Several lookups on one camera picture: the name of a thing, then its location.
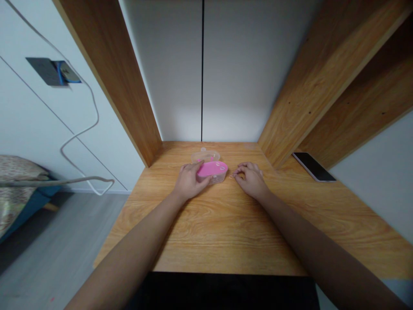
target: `desk surface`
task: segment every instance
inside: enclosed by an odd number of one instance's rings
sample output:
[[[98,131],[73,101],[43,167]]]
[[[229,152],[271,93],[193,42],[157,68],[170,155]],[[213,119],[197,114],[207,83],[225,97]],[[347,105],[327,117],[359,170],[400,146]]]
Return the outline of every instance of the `desk surface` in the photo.
[[[163,142],[144,169],[98,254],[108,252],[170,191],[179,167],[201,147],[216,150],[229,172],[178,216],[155,271],[302,276],[306,271],[257,202],[228,176],[258,163],[269,188],[381,278],[413,277],[413,247],[340,182],[318,183],[290,157],[275,171],[256,143]]]

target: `plastic container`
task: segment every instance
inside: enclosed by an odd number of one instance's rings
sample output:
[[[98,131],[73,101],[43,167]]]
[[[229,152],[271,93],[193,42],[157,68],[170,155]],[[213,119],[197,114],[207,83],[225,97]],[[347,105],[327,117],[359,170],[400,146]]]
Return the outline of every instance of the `plastic container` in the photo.
[[[196,164],[197,162],[204,160],[205,163],[210,162],[210,161],[218,161],[220,159],[220,155],[217,151],[201,151],[198,153],[194,153],[191,155],[191,160],[193,164]]]
[[[204,164],[199,168],[197,172],[197,181],[202,182],[208,176],[212,175],[210,180],[211,184],[221,183],[225,179],[225,175],[228,171],[228,166],[219,161],[221,156],[217,151],[207,151],[205,148],[201,149],[201,152],[191,155],[192,163],[195,164],[204,160]]]
[[[210,180],[211,184],[221,183],[225,179],[225,175],[227,174],[228,166],[226,163],[222,161],[210,161],[204,163],[201,168],[199,168],[197,172],[197,181],[202,182],[207,177],[212,175],[212,179]]]

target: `right hand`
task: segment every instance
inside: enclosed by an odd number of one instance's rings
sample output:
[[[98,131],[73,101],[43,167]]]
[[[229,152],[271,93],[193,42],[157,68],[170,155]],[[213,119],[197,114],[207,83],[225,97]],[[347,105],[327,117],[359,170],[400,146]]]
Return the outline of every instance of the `right hand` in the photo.
[[[245,173],[244,180],[238,175],[240,172]],[[271,194],[270,189],[264,182],[262,171],[258,168],[257,164],[252,162],[240,163],[232,176],[241,186],[243,191],[256,200]]]
[[[197,172],[203,163],[204,161],[200,161],[197,164],[183,165],[179,171],[173,193],[187,201],[198,195],[205,187],[207,187],[212,176],[205,178],[202,182],[197,181]]]

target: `person's arm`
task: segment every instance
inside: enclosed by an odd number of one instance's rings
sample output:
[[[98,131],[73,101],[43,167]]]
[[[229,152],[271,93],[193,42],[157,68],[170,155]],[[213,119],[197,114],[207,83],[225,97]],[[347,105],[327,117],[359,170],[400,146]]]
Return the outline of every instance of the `person's arm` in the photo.
[[[66,309],[121,309],[152,268],[176,215],[209,183],[196,181],[203,164],[181,167],[174,190],[140,221],[102,260]]]
[[[257,164],[239,164],[234,177],[267,211],[304,268],[339,309],[408,309],[363,264],[275,196]]]

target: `forearm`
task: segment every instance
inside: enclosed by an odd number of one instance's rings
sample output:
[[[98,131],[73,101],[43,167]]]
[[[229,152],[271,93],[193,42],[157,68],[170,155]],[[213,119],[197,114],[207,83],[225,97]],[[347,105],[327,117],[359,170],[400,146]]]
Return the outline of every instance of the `forearm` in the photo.
[[[185,199],[171,193],[104,258],[67,309],[120,309],[152,267]]]
[[[305,269],[339,309],[407,309],[375,275],[273,194],[260,204]]]

